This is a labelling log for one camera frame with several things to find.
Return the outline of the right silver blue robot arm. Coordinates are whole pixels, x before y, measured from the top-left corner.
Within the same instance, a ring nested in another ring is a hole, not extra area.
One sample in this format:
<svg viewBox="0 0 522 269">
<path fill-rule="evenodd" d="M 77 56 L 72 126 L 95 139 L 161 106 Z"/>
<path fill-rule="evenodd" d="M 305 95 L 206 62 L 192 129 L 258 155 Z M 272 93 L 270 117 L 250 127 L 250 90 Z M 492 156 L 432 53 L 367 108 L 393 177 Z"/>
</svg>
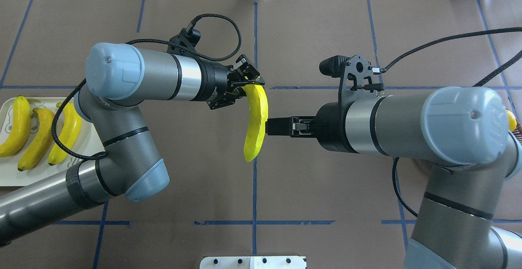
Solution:
<svg viewBox="0 0 522 269">
<path fill-rule="evenodd" d="M 315 116 L 269 118 L 270 136 L 315 138 L 329 151 L 433 164 L 408 241 L 407 269 L 520 269 L 521 235 L 492 225 L 521 144 L 487 87 L 377 96 L 341 89 Z"/>
</svg>

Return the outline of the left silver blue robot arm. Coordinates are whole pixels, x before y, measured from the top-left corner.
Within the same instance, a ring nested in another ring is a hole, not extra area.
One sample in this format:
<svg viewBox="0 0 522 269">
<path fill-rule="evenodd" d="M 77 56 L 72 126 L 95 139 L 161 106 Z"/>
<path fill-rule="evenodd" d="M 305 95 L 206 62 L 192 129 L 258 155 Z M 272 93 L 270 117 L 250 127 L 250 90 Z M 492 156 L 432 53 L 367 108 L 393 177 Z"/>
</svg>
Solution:
<svg viewBox="0 0 522 269">
<path fill-rule="evenodd" d="M 227 57 L 198 53 L 181 37 L 170 41 L 99 43 L 86 60 L 86 84 L 73 94 L 91 122 L 104 154 L 1 197 L 1 245 L 125 195 L 140 202 L 170 182 L 164 159 L 139 109 L 144 100 L 206 102 L 227 107 L 264 80 L 248 58 L 224 66 Z"/>
</svg>

